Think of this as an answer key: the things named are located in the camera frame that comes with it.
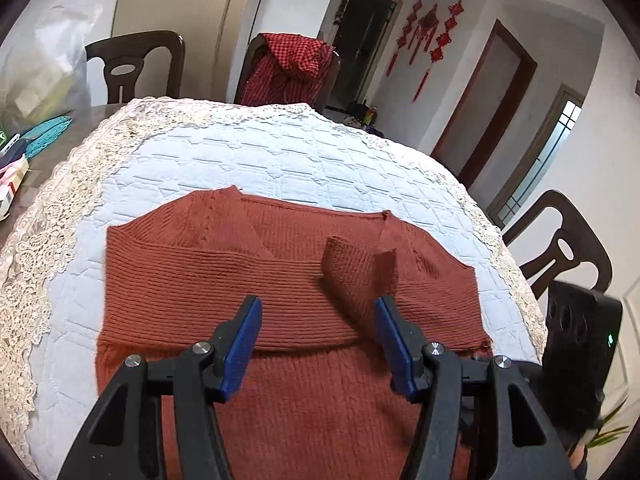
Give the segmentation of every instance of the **blue gripper pad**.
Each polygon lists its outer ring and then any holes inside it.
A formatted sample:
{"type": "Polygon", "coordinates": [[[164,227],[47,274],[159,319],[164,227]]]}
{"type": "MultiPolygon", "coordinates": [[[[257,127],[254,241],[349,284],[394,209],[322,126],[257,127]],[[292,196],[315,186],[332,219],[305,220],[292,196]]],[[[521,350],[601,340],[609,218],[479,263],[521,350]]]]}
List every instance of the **blue gripper pad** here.
{"type": "Polygon", "coordinates": [[[398,394],[413,399],[418,393],[418,388],[414,381],[411,356],[383,298],[376,300],[375,323],[386,362],[391,368],[393,386],[398,394]]]}
{"type": "Polygon", "coordinates": [[[236,320],[239,321],[239,327],[226,353],[222,386],[220,386],[220,394],[225,401],[240,389],[244,371],[249,364],[255,341],[258,339],[262,326],[262,303],[258,297],[251,296],[245,299],[233,319],[233,321],[236,320]]]}

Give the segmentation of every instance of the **white quilted cover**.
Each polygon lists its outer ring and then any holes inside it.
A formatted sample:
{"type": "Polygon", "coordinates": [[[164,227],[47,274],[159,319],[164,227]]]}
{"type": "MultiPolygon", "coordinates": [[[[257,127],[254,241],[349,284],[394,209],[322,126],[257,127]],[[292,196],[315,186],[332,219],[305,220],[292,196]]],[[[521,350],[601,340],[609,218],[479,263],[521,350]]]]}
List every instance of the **white quilted cover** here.
{"type": "MultiPolygon", "coordinates": [[[[431,165],[447,173],[433,160],[431,165]]],[[[105,181],[104,204],[78,225],[76,259],[50,284],[52,330],[30,357],[38,393],[28,441],[44,478],[57,476],[97,399],[94,355],[107,225],[128,222],[195,189],[231,184],[246,193],[325,208],[389,209],[427,230],[475,267],[482,321],[494,351],[537,360],[520,311],[472,221],[445,187],[419,170],[391,161],[359,134],[315,115],[176,128],[146,140],[128,166],[105,181]]]]}

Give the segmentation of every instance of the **door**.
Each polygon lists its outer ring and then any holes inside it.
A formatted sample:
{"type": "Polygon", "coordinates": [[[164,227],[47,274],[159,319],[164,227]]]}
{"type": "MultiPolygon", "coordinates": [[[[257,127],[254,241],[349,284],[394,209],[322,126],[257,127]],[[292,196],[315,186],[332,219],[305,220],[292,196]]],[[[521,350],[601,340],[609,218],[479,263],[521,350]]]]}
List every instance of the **door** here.
{"type": "Polygon", "coordinates": [[[538,64],[496,20],[431,156],[469,189],[511,123],[538,64]]]}
{"type": "Polygon", "coordinates": [[[334,49],[342,64],[330,97],[332,105],[342,108],[357,100],[396,8],[392,0],[345,1],[334,39],[334,49]]]}

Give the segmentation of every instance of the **lace tablecloth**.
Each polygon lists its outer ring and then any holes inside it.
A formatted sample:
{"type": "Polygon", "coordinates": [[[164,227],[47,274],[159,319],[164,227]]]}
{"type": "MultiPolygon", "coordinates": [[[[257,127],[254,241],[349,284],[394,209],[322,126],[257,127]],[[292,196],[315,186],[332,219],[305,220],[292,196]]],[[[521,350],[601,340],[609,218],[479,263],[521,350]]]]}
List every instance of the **lace tablecloth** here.
{"type": "MultiPolygon", "coordinates": [[[[35,470],[26,429],[36,394],[30,352],[50,328],[48,284],[75,257],[76,226],[100,204],[103,181],[122,168],[145,139],[181,126],[205,128],[212,124],[311,115],[314,120],[329,122],[307,105],[245,108],[168,98],[134,100],[104,120],[53,171],[33,205],[16,222],[0,253],[0,428],[29,468],[35,470]]],[[[500,231],[488,221],[465,188],[423,153],[352,128],[331,125],[334,134],[344,133],[377,152],[382,150],[388,160],[419,171],[459,203],[472,223],[473,234],[488,249],[491,265],[506,283],[531,343],[541,356],[546,329],[538,303],[506,249],[500,231]]]]}

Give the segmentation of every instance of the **plaid shirt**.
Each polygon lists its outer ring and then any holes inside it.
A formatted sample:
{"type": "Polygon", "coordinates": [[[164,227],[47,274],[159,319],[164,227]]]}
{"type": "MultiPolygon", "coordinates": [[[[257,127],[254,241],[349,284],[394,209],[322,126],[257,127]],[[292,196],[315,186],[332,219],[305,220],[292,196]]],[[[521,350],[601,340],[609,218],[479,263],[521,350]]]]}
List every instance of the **plaid shirt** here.
{"type": "Polygon", "coordinates": [[[263,34],[269,53],[247,81],[241,104],[312,105],[331,65],[333,47],[299,34],[263,34]]]}

